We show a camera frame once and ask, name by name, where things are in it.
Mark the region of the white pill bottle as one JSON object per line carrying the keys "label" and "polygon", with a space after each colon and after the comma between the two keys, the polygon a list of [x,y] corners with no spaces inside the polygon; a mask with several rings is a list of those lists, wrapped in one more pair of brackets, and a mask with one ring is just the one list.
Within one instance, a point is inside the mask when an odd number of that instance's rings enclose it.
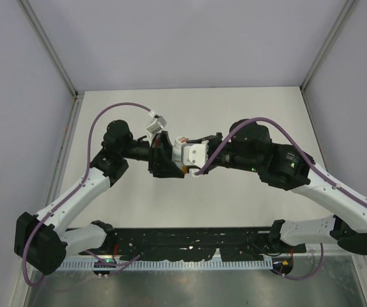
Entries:
{"label": "white pill bottle", "polygon": [[189,138],[185,136],[180,136],[175,139],[172,149],[172,161],[174,164],[181,170],[184,174],[188,174],[188,163],[189,163],[189,154],[185,147],[187,146]]}

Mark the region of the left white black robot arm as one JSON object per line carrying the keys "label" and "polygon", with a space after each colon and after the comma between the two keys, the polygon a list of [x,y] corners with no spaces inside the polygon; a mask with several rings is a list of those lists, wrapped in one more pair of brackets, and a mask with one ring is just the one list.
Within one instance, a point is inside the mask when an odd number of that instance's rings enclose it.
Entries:
{"label": "left white black robot arm", "polygon": [[32,265],[44,275],[53,273],[67,256],[96,249],[107,255],[115,249],[111,225],[100,221],[68,230],[72,221],[98,196],[110,189],[127,171],[128,160],[145,161],[155,178],[183,178],[173,160],[173,146],[164,130],[166,121],[155,115],[146,128],[146,140],[135,140],[127,122],[112,121],[104,134],[101,150],[88,158],[84,175],[50,205],[17,219],[14,252],[22,268]]}

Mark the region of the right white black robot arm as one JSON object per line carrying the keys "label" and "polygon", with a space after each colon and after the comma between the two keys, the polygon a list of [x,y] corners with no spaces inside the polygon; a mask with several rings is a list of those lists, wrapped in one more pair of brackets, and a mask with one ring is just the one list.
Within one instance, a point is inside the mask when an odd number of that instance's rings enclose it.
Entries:
{"label": "right white black robot arm", "polygon": [[175,153],[194,176],[218,166],[254,172],[263,183],[304,196],[331,212],[320,219],[274,221],[268,236],[272,250],[326,243],[367,255],[367,197],[323,169],[273,120],[239,120],[226,137],[183,141]]}

